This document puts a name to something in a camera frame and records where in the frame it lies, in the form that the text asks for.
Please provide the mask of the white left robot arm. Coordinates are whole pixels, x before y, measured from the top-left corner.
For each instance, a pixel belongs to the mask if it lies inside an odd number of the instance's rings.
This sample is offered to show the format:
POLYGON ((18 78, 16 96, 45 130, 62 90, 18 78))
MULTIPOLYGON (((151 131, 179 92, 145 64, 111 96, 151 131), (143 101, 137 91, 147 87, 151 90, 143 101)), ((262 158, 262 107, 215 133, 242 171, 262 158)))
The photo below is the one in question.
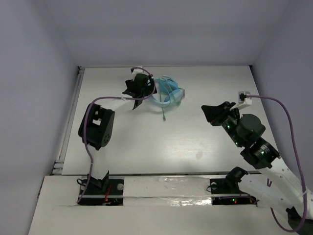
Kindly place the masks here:
POLYGON ((134 74, 133 79, 125 83, 126 90, 121 95, 103 96, 93 100, 87 106, 79 127, 79 136, 90 158, 89 177, 93 178, 91 186, 98 193, 104 193, 109 187, 109 181, 104 178, 109 170, 100 150, 111 140, 114 118, 135 109, 156 93, 151 74, 134 74))

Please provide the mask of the light blue headphones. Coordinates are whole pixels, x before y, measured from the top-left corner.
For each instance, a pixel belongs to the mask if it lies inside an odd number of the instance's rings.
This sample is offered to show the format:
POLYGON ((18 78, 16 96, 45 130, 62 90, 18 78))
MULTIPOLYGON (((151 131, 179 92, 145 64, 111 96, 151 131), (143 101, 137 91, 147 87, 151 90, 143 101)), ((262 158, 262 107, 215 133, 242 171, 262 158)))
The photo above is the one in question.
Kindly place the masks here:
POLYGON ((148 98, 153 105, 160 108, 180 105, 185 97, 185 89, 179 87, 178 83, 173 78, 166 75, 155 78, 154 81, 159 99, 156 99, 154 96, 148 98))

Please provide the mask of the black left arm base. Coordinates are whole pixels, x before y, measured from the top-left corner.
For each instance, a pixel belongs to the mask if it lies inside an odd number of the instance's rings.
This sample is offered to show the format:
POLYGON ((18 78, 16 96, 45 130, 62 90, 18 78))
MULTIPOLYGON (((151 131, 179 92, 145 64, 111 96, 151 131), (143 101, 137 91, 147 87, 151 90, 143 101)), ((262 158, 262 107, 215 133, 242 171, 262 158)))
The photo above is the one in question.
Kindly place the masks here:
POLYGON ((111 178, 109 173, 103 179, 77 179, 80 186, 78 205, 81 206, 122 206, 124 178, 111 178))

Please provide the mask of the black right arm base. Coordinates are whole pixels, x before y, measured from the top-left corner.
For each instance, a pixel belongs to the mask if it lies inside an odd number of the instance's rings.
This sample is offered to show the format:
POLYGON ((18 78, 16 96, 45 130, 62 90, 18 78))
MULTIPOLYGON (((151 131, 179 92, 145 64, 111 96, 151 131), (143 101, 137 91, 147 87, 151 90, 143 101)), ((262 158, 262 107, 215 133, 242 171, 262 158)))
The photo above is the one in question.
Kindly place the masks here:
POLYGON ((210 179, 206 191, 211 193, 212 204, 216 205, 256 205, 259 200, 241 191, 238 183, 248 175, 248 172, 240 167, 233 168, 224 178, 210 179))

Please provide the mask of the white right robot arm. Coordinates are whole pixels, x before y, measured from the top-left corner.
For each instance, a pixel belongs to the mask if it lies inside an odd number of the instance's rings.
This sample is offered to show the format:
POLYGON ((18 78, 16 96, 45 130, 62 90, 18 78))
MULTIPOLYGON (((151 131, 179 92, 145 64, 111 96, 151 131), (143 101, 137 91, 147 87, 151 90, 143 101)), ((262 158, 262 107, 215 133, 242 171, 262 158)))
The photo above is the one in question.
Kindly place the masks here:
POLYGON ((290 226, 286 232, 299 235, 313 233, 313 193, 302 179, 288 169, 279 152, 262 138, 265 126, 253 114, 239 112, 236 103, 218 106, 202 105, 207 122, 221 126, 234 144, 242 148, 243 159, 267 177, 263 185, 246 170, 236 166, 212 190, 222 193, 244 193, 261 200, 272 212, 287 216, 290 226))

